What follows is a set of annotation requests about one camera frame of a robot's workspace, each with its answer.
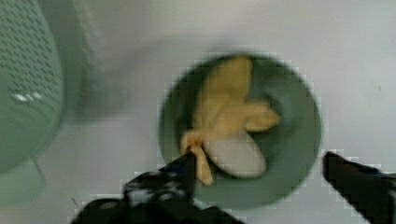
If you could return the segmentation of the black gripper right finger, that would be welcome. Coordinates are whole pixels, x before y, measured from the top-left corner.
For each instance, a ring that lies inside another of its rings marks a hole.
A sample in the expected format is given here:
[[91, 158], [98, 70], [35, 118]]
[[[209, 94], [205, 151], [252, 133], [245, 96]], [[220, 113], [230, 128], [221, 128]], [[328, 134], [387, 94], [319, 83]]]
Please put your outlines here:
[[324, 179], [370, 224], [395, 224], [395, 174], [348, 161], [328, 151]]

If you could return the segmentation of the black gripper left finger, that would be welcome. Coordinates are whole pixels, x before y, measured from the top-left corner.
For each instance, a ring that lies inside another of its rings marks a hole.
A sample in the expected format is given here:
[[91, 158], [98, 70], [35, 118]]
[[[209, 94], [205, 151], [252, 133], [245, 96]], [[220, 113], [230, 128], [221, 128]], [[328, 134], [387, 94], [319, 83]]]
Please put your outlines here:
[[196, 157], [189, 152], [127, 182], [121, 198], [84, 205], [71, 224], [245, 224], [217, 206], [193, 201]]

